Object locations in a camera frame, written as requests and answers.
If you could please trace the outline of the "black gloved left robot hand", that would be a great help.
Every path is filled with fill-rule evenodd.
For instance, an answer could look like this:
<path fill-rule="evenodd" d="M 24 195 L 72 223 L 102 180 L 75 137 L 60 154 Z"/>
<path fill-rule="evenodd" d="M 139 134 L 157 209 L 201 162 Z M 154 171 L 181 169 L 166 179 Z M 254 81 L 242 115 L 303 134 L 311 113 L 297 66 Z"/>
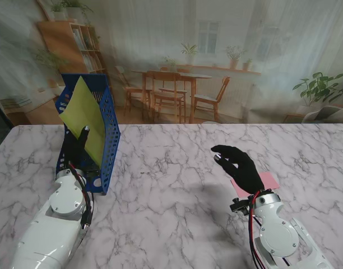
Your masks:
<path fill-rule="evenodd" d="M 84 161 L 84 152 L 87 138 L 89 135 L 89 126 L 82 127 L 78 138 L 68 129 L 64 135 L 62 144 L 63 166 L 65 169 L 72 165 L 75 169 L 81 169 Z"/>

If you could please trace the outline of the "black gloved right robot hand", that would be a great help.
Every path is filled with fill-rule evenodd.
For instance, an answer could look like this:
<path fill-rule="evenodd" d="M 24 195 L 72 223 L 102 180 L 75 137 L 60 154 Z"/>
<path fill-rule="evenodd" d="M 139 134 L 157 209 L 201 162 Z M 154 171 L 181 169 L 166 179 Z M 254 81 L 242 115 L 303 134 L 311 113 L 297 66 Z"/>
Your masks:
<path fill-rule="evenodd" d="M 265 189 L 254 161 L 246 152 L 227 145 L 216 145 L 211 148 L 211 151 L 220 155 L 220 158 L 215 161 L 242 190 L 255 194 Z"/>

